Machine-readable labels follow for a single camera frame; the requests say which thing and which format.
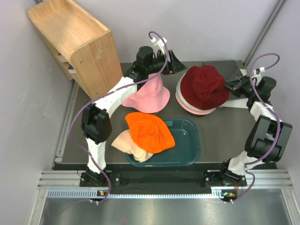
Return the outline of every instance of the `teal plastic tray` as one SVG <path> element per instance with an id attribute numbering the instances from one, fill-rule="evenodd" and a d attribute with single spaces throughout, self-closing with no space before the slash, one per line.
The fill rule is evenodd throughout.
<path id="1" fill-rule="evenodd" d="M 171 167 L 191 165 L 201 153 L 199 134 L 196 124 L 186 118 L 162 119 L 175 140 L 175 147 L 154 154 L 146 162 L 140 163 L 132 154 L 126 154 L 128 162 L 137 167 Z"/>

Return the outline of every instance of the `aluminum frame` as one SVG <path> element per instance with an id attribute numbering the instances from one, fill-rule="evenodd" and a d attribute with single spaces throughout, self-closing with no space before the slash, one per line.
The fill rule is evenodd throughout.
<path id="1" fill-rule="evenodd" d="M 93 190 L 107 190 L 106 187 L 80 187 L 80 175 L 84 171 L 43 171 L 38 183 L 38 194 L 36 204 L 32 211 L 30 225 L 38 225 L 42 217 L 42 213 L 45 206 L 45 201 L 49 191 L 93 191 Z M 300 204 L 296 196 L 293 184 L 287 170 L 274 169 L 274 170 L 251 170 L 255 174 L 256 180 L 253 189 L 281 189 L 283 198 L 291 218 L 293 225 L 300 224 Z M 251 175 L 246 176 L 247 183 L 252 182 Z M 212 187 L 212 192 L 218 192 L 220 189 L 226 189 L 224 187 Z M 112 195 L 112 198 L 205 198 L 204 195 Z"/>

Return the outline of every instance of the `hat brim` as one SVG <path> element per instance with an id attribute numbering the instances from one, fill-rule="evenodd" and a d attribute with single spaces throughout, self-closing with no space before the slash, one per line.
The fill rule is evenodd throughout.
<path id="1" fill-rule="evenodd" d="M 170 100 L 170 92 L 167 88 L 162 87 L 161 96 L 154 102 L 138 102 L 130 98 L 126 98 L 122 103 L 125 107 L 132 107 L 143 113 L 157 113 L 161 111 Z"/>
<path id="2" fill-rule="evenodd" d="M 180 106 L 182 108 L 184 108 L 186 111 L 188 111 L 189 113 L 192 113 L 192 114 L 195 114 L 195 115 L 207 115 L 207 114 L 210 114 L 212 113 L 213 111 L 215 111 L 216 108 L 213 108 L 213 109 L 210 109 L 210 110 L 206 110 L 205 112 L 198 112 L 198 111 L 195 111 L 195 110 L 192 110 L 190 108 L 188 108 L 180 99 L 178 93 L 176 92 L 175 93 L 175 97 L 176 97 L 176 100 L 178 101 L 178 103 L 180 104 Z"/>
<path id="3" fill-rule="evenodd" d="M 224 87 L 219 90 L 218 94 L 221 96 L 226 96 L 224 98 L 224 102 L 220 102 L 220 104 L 216 104 L 216 102 L 202 102 L 199 100 L 198 96 L 194 93 L 193 89 L 191 88 L 191 84 L 193 83 L 193 75 L 186 72 L 183 75 L 180 84 L 180 91 L 181 95 L 184 99 L 191 104 L 192 106 L 201 109 L 201 110 L 210 110 L 222 105 L 228 98 L 229 98 L 229 91 Z"/>

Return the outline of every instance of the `gray wall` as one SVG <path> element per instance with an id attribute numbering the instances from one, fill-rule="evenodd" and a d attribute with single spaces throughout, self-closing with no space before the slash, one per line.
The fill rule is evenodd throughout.
<path id="1" fill-rule="evenodd" d="M 276 18 L 267 37 L 262 42 L 256 56 L 276 52 L 281 61 L 267 70 L 264 75 L 277 80 L 277 86 L 271 95 L 271 102 L 280 118 L 293 125 L 293 131 L 285 153 L 279 164 L 288 169 L 300 198 L 300 1 L 288 0 Z M 258 66 L 268 66 L 274 58 L 262 60 Z"/>
<path id="2" fill-rule="evenodd" d="M 27 18 L 32 0 L 0 1 L 0 224 L 26 224 L 52 160 L 69 82 Z"/>
<path id="3" fill-rule="evenodd" d="M 75 0 L 113 31 L 121 62 L 133 62 L 148 32 L 182 61 L 245 60 L 277 0 Z"/>

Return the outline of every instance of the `wooden cabinet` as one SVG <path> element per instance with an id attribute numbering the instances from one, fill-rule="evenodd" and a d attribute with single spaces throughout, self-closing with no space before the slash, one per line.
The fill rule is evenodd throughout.
<path id="1" fill-rule="evenodd" d="M 74 79 L 91 99 L 118 83 L 122 70 L 112 31 L 78 4 L 49 0 L 30 8 L 28 16 L 68 79 Z M 70 65 L 75 73 L 69 72 Z"/>

